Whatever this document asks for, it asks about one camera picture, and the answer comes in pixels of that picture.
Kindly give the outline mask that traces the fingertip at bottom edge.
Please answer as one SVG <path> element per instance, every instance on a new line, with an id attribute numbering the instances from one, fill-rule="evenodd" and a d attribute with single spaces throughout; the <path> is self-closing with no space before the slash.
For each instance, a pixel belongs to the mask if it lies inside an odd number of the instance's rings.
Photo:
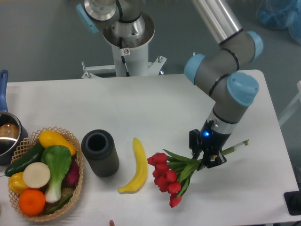
<path id="1" fill-rule="evenodd" d="M 115 223 L 112 219 L 109 221 L 109 226 L 115 226 Z"/>

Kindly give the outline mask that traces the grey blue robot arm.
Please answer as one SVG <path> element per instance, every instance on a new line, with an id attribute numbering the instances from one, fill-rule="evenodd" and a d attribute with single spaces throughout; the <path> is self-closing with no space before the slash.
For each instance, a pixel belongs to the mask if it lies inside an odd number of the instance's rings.
<path id="1" fill-rule="evenodd" d="M 239 68 L 262 52 L 263 43 L 257 33 L 244 31 L 226 1 L 195 0 L 193 5 L 221 48 L 211 58 L 192 56 L 184 68 L 186 77 L 215 102 L 203 128 L 189 133 L 193 158 L 201 156 L 201 167 L 212 168 L 226 162 L 222 147 L 259 91 L 257 80 Z M 102 32 L 111 45 L 118 77 L 153 75 L 148 44 L 154 23 L 140 1 L 85 0 L 76 10 L 84 26 Z"/>

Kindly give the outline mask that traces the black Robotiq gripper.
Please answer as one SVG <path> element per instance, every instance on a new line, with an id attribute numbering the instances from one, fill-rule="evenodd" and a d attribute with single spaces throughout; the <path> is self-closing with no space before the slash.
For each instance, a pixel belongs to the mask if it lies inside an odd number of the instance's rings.
<path id="1" fill-rule="evenodd" d="M 203 151 L 198 171 L 203 168 L 217 167 L 227 162 L 226 157 L 220 151 L 230 137 L 230 133 L 218 132 L 215 127 L 214 120 L 210 120 L 205 122 L 201 131 L 194 129 L 189 132 L 189 148 L 192 150 L 192 158 L 197 159 Z"/>

